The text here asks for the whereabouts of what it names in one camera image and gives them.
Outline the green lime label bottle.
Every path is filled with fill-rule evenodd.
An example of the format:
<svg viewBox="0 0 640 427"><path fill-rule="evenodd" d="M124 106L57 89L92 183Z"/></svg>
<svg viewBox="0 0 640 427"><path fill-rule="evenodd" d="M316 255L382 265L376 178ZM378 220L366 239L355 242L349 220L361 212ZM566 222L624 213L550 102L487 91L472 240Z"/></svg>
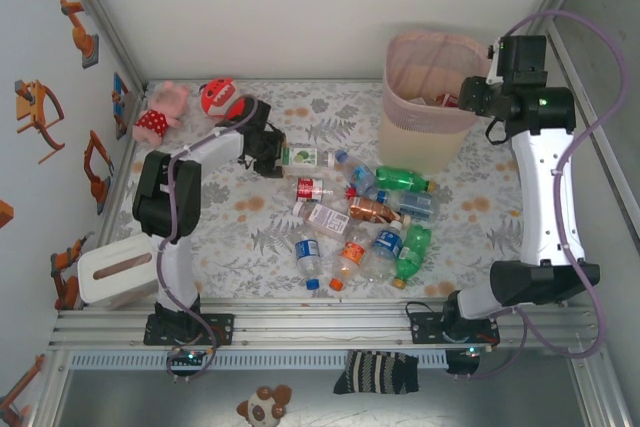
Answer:
<svg viewBox="0 0 640 427"><path fill-rule="evenodd" d="M333 168L335 156L316 147L285 147L281 155L281 164L292 168Z"/></svg>

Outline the red white label bottle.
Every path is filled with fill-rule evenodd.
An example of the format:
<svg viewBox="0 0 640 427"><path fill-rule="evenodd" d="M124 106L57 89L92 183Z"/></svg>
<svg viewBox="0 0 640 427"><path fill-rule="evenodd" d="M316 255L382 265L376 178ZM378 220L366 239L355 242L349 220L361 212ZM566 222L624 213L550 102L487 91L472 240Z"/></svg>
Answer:
<svg viewBox="0 0 640 427"><path fill-rule="evenodd" d="M301 202L335 202L356 196L353 187L321 178L297 177L292 186L296 200Z"/></svg>

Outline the purple label clear bottle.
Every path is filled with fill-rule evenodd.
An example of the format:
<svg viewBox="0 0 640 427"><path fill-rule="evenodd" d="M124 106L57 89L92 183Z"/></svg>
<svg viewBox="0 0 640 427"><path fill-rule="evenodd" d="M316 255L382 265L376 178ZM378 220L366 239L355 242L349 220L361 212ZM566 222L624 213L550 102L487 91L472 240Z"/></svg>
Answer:
<svg viewBox="0 0 640 427"><path fill-rule="evenodd" d="M350 218L330 207L320 203L302 202L295 203L292 214L317 233L334 238L344 239L350 227Z"/></svg>

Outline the cartoon label blue cap bottle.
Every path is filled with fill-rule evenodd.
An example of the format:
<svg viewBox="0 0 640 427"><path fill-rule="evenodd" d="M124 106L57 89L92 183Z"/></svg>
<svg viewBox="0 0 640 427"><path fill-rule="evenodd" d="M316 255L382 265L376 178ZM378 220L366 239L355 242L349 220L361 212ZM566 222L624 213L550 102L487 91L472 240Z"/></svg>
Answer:
<svg viewBox="0 0 640 427"><path fill-rule="evenodd" d="M370 198L376 192L376 176L359 158L344 150L335 152L335 161L344 178L360 197Z"/></svg>

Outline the copper brown bottle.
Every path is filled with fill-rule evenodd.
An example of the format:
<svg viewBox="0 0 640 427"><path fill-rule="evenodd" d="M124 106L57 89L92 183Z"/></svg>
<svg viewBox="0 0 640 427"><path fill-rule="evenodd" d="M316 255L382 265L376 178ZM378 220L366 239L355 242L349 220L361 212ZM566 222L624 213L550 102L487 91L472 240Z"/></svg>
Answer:
<svg viewBox="0 0 640 427"><path fill-rule="evenodd" d="M411 224L411 216L401 214L388 206L366 198L353 197L350 200L348 214L351 218L370 223L386 223L397 221L403 227Z"/></svg>

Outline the orange label orange cap bottle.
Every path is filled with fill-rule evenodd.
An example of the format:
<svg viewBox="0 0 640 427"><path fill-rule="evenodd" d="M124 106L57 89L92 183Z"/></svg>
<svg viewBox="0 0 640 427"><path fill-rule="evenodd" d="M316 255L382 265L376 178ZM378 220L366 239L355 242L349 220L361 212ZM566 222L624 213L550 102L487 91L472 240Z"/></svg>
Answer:
<svg viewBox="0 0 640 427"><path fill-rule="evenodd" d="M330 289L342 291L356 277L369 244L370 233L366 229L356 227L351 231L341 251L333 260Z"/></svg>

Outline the blue label white cap bottle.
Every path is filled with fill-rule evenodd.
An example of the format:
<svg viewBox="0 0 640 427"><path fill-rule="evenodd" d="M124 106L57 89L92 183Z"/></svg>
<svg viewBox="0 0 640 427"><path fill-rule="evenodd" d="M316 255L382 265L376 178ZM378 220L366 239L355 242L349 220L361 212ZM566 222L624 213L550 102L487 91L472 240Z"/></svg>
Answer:
<svg viewBox="0 0 640 427"><path fill-rule="evenodd" d="M361 273L369 282L387 280L395 269L396 259L403 246L402 223L394 220L376 234L365 255Z"/></svg>

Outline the green bottle yellow cap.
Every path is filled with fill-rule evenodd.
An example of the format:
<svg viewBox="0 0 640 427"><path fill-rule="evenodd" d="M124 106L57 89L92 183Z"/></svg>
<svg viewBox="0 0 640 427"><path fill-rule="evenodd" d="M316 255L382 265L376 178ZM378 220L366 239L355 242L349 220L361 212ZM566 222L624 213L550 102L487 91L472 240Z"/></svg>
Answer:
<svg viewBox="0 0 640 427"><path fill-rule="evenodd" d="M376 180L381 190L433 193L437 189L437 184L434 181L427 180L414 171L389 166L376 168Z"/></svg>
<svg viewBox="0 0 640 427"><path fill-rule="evenodd" d="M431 243L431 235L430 229L419 224L412 224L409 227L395 263L395 275L392 281L395 288L404 289L407 281L419 272Z"/></svg>

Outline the cream mesh waste bin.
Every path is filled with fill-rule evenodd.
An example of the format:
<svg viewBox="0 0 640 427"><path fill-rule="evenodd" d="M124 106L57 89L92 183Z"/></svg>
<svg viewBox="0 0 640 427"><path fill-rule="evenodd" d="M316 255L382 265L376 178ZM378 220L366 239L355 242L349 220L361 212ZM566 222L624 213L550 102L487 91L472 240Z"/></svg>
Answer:
<svg viewBox="0 0 640 427"><path fill-rule="evenodd" d="M409 31L388 44L382 84L379 155L384 165L422 174L442 171L479 118L435 103L460 95L468 77L489 70L486 48L476 40L439 31Z"/></svg>

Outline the red shark plush toy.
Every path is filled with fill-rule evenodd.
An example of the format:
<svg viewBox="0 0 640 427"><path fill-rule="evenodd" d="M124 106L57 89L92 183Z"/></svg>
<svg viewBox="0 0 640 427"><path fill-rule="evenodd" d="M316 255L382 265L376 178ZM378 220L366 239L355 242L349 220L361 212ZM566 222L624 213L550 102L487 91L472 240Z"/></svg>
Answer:
<svg viewBox="0 0 640 427"><path fill-rule="evenodd" d="M201 85L199 93L201 108L209 117L232 119L244 110L244 98L232 78L215 78Z"/></svg>

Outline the floral patterned table mat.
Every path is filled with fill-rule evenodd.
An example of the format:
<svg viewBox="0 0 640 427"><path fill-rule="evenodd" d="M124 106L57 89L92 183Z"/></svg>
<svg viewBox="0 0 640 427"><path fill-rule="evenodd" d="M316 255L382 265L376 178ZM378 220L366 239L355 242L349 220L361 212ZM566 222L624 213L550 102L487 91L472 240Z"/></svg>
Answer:
<svg viewBox="0 0 640 427"><path fill-rule="evenodd" d="M267 102L270 120L294 144L343 149L376 166L381 86L345 82L244 82L242 92ZM342 298L444 297L484 281L497 260L520 255L524 222L517 163L493 146L479 122L459 152L434 176L439 213L419 272L406 287L349 281ZM288 178L265 179L229 164L202 186L192 237L196 284L208 298L305 298L290 233L296 225Z"/></svg>

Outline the pink pig plush toy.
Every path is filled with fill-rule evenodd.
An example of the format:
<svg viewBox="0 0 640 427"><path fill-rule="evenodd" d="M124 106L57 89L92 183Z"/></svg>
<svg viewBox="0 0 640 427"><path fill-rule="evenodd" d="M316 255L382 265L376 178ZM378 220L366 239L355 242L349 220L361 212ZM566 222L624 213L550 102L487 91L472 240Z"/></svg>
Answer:
<svg viewBox="0 0 640 427"><path fill-rule="evenodd" d="M176 85L165 81L151 94L147 109L133 126L132 136L136 142L149 143L159 147L169 128L180 128L180 118L188 107L189 89L185 85Z"/></svg>

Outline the clear bottle pale blue label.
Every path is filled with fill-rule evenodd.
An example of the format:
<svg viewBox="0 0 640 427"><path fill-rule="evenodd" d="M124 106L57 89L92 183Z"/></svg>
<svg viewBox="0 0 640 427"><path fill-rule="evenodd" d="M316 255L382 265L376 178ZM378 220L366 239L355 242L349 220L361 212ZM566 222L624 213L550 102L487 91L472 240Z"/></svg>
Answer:
<svg viewBox="0 0 640 427"><path fill-rule="evenodd" d="M379 190L374 199L396 212L424 221L435 218L439 209L436 200L426 192Z"/></svg>

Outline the white tissue box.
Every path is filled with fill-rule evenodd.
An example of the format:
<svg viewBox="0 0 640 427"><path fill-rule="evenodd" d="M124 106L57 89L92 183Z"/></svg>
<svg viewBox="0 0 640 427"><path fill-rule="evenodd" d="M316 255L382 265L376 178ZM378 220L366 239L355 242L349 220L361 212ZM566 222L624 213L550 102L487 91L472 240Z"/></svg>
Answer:
<svg viewBox="0 0 640 427"><path fill-rule="evenodd" d="M139 234L82 254L78 282L85 304L109 310L155 295L156 252L149 237Z"/></svg>

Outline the black controller box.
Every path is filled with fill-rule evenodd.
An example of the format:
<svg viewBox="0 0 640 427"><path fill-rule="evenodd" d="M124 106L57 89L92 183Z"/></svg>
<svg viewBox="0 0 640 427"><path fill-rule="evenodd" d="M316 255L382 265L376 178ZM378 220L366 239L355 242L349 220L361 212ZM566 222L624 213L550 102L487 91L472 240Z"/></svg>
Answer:
<svg viewBox="0 0 640 427"><path fill-rule="evenodd" d="M171 365L199 366L215 354L212 347L205 350L194 350L186 347L174 348L168 355L167 362Z"/></svg>
<svg viewBox="0 0 640 427"><path fill-rule="evenodd" d="M446 349L446 372L453 376L473 375L480 364L480 353L475 347Z"/></svg>

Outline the orange claw gripper sticker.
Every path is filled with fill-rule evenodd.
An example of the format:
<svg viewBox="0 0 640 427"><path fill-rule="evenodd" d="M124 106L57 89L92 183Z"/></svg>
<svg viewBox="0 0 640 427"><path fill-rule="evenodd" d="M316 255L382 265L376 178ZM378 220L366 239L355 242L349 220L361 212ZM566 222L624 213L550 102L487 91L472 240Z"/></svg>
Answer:
<svg viewBox="0 0 640 427"><path fill-rule="evenodd" d="M32 82L17 80L14 83L14 89L16 94L16 119L29 120L27 124L17 129L17 133L20 134L33 128L50 148L50 152L38 161L38 164L42 164L65 147L64 143L56 142L49 133L51 127L65 119L64 111L53 91L39 80ZM57 115L52 121L46 120L46 101L53 105Z"/></svg>

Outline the black white striped sock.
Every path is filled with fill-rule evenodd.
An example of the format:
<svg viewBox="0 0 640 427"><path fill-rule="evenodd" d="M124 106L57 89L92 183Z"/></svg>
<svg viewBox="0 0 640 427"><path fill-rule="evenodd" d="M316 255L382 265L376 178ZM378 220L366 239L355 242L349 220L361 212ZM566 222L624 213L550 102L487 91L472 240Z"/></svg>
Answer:
<svg viewBox="0 0 640 427"><path fill-rule="evenodd" d="M400 352L350 350L333 393L404 395L419 391L418 359Z"/></svg>

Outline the brown white panda plush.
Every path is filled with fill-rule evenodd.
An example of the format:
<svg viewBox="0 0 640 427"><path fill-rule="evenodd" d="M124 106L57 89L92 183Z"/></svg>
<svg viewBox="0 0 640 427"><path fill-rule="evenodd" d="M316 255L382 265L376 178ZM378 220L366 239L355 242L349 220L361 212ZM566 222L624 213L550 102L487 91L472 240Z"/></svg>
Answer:
<svg viewBox="0 0 640 427"><path fill-rule="evenodd" d="M236 412L252 427L278 427L291 398L292 389L287 385L260 387L236 407Z"/></svg>

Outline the blue conveyor wall sticker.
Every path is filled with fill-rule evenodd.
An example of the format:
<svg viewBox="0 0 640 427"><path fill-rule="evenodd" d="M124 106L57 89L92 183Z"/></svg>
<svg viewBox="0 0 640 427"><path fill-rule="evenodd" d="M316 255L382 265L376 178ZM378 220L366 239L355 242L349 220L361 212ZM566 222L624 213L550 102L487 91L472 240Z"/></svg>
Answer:
<svg viewBox="0 0 640 427"><path fill-rule="evenodd" d="M128 107L132 97L129 89L117 72L113 74L113 88L111 93L113 118L115 121L115 137L120 140L128 130L131 107Z"/></svg>

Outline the aluminium mounting rail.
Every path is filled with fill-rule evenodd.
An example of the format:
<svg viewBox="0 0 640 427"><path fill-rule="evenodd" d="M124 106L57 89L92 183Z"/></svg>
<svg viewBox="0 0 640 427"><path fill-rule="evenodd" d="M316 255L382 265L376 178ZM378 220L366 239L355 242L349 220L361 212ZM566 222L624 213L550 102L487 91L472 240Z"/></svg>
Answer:
<svg viewBox="0 0 640 427"><path fill-rule="evenodd" d="M205 299L205 313L234 317L236 350L336 350L414 348L409 314L441 310L438 302L406 299ZM141 302L107 311L64 311L55 321L49 348L140 349L152 306Z"/></svg>

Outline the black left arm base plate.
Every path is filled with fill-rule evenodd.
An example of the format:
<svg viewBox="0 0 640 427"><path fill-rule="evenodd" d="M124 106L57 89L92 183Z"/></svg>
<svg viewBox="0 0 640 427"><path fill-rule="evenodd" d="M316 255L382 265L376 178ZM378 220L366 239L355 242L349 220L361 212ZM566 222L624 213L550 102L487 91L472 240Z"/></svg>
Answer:
<svg viewBox="0 0 640 427"><path fill-rule="evenodd" d="M180 313L176 319L168 319L151 314L146 322L143 344L146 346L205 346L211 345L213 333L215 345L228 346L234 333L233 314L203 314L208 324L206 329L193 317Z"/></svg>

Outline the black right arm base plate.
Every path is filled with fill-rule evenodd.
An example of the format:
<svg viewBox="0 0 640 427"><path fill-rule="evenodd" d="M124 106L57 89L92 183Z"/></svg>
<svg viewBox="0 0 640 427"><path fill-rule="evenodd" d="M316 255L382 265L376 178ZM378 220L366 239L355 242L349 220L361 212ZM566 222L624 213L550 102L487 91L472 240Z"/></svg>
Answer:
<svg viewBox="0 0 640 427"><path fill-rule="evenodd" d="M405 304L405 314L414 344L496 347L500 343L495 322L490 319L463 318L456 301L446 301L441 311L436 311L425 302L409 301Z"/></svg>

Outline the orange machine wall sticker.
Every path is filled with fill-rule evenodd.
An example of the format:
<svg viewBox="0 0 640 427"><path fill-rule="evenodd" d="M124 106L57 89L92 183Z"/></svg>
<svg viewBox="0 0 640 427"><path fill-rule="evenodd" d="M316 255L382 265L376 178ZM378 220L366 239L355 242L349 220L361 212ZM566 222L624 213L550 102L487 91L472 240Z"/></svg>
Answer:
<svg viewBox="0 0 640 427"><path fill-rule="evenodd" d="M0 422L6 427L24 427L28 416L31 414L31 406L18 409L15 405L16 399L29 386L31 381L41 372L45 363L46 355L40 354L35 357L33 365L20 378L20 380L9 390L0 396Z"/></svg>

